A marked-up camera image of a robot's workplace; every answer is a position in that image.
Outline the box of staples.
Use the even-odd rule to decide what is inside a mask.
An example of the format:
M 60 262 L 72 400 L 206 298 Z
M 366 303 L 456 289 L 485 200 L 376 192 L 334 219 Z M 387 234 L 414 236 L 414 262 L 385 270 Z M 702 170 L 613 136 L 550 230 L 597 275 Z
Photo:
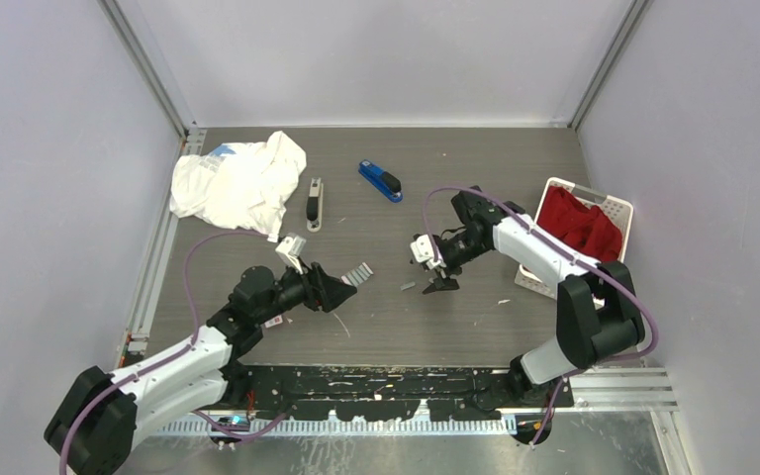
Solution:
M 359 287 L 374 275 L 374 272 L 366 262 L 361 262 L 358 266 L 341 276 L 341 280 L 350 286 Z

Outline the blue black stapler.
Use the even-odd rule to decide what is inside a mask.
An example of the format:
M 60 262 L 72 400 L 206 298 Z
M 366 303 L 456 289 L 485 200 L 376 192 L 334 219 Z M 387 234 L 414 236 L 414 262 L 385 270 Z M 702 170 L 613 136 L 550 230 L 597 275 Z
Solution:
M 358 167 L 359 174 L 392 203 L 403 200 L 400 180 L 369 160 L 362 160 Z

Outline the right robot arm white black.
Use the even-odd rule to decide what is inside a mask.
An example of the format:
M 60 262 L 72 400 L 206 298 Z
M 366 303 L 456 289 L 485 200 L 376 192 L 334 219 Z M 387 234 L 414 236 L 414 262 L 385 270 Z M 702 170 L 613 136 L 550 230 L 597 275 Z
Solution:
M 495 251 L 527 268 L 554 294 L 553 337 L 510 363 L 507 379 L 517 403 L 534 406 L 546 396 L 548 383 L 622 359 L 644 342 L 651 320 L 622 262 L 579 252 L 538 226 L 521 207 L 478 187 L 455 192 L 451 205 L 461 223 L 455 234 L 425 231 L 410 244 L 413 263 L 434 274 L 425 291 L 458 289 L 463 265 Z

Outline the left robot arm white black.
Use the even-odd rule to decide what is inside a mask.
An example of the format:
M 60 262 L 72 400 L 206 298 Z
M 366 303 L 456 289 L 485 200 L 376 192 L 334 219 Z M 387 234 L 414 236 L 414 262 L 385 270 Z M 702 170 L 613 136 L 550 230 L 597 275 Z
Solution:
M 239 359 L 263 338 L 266 322 L 304 306 L 330 313 L 356 287 L 327 275 L 317 262 L 275 277 L 248 268 L 227 303 L 194 334 L 139 363 L 82 371 L 44 431 L 63 471 L 113 474 L 158 429 L 220 403 L 242 405 L 250 382 Z

